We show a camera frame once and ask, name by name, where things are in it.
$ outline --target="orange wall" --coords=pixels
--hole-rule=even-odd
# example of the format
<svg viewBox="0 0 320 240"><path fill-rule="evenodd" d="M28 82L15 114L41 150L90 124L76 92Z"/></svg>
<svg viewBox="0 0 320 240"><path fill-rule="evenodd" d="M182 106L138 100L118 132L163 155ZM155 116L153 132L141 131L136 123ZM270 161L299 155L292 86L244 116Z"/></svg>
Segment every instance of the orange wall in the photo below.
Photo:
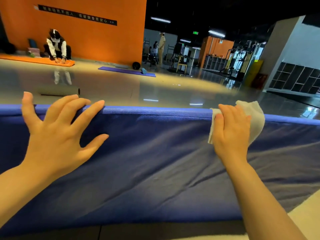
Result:
<svg viewBox="0 0 320 240"><path fill-rule="evenodd" d="M19 50L34 39L42 51L50 28L71 46L72 56L131 65L141 62L147 0L0 0L6 34ZM39 11L45 5L106 19L118 26Z"/></svg>
<svg viewBox="0 0 320 240"><path fill-rule="evenodd" d="M223 40L222 44L220 44L219 42L220 42L219 38L214 38L211 36L203 39L201 51L199 54L199 64L201 64L201 68L203 67L203 64L205 62L205 58L207 55L216 55L218 57L223 56L223 58L229 59L230 52L228 53L227 57L226 55L228 50L232 49L234 41Z"/></svg>

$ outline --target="white sleeve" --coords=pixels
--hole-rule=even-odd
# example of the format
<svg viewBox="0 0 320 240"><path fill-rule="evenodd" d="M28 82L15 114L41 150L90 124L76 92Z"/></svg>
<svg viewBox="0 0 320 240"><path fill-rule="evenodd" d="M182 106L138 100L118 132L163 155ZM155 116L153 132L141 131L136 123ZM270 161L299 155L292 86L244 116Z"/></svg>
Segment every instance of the white sleeve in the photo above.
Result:
<svg viewBox="0 0 320 240"><path fill-rule="evenodd" d="M62 42L61 53L62 53L62 58L66 59L66 57L67 57L67 43L66 43L66 41Z"/></svg>
<svg viewBox="0 0 320 240"><path fill-rule="evenodd" d="M54 45L52 44L51 40L47 39L47 44L49 45L49 50L50 50L51 55L54 58L57 58L56 49L54 48Z"/></svg>

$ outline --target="cleaning wipe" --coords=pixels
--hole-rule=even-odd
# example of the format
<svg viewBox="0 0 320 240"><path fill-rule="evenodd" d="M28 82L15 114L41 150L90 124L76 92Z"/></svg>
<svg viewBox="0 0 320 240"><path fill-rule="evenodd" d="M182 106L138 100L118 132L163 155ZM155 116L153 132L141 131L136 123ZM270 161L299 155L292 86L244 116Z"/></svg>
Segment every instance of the cleaning wipe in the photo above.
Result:
<svg viewBox="0 0 320 240"><path fill-rule="evenodd" d="M240 105L245 114L247 116L251 115L251 125L250 125L250 137L249 137L249 145L260 135L264 123L265 123L265 117L263 114L262 109L259 106L259 103L257 101L248 103L244 101L236 101L236 105ZM217 114L222 114L220 109L212 108L212 122L211 122L211 129L209 134L208 143L213 144L212 141L212 134L214 131L214 118Z"/></svg>

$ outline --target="hand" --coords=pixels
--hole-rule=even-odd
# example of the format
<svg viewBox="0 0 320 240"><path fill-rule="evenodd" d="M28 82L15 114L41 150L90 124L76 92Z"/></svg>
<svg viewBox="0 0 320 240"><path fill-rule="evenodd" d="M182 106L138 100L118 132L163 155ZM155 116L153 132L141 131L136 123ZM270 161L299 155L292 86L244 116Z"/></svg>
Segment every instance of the hand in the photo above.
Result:
<svg viewBox="0 0 320 240"><path fill-rule="evenodd" d="M102 134L84 148L79 145L83 131L103 108L103 100L91 105L72 124L76 112L90 104L90 100L79 98L78 95L63 97L48 108L44 121L36 115L32 100L32 94L25 92L22 116L28 126L30 139L21 166L27 170L56 180L86 162L109 137Z"/></svg>
<svg viewBox="0 0 320 240"><path fill-rule="evenodd" d="M213 145L216 154L227 168L247 163L251 116L239 105L219 104L222 114L214 120Z"/></svg>

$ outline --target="person in beige outfit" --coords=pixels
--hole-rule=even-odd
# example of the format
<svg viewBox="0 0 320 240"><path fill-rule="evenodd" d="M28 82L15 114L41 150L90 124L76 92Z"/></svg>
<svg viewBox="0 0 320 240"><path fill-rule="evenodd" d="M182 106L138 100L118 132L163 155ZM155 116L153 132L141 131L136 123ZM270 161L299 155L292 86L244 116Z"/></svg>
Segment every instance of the person in beige outfit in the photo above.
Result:
<svg viewBox="0 0 320 240"><path fill-rule="evenodd" d="M165 33L160 33L160 42L159 42L159 49L158 49L158 55L159 55L159 66L162 65L162 59L163 59L163 52L165 50L165 44L166 44L166 38Z"/></svg>

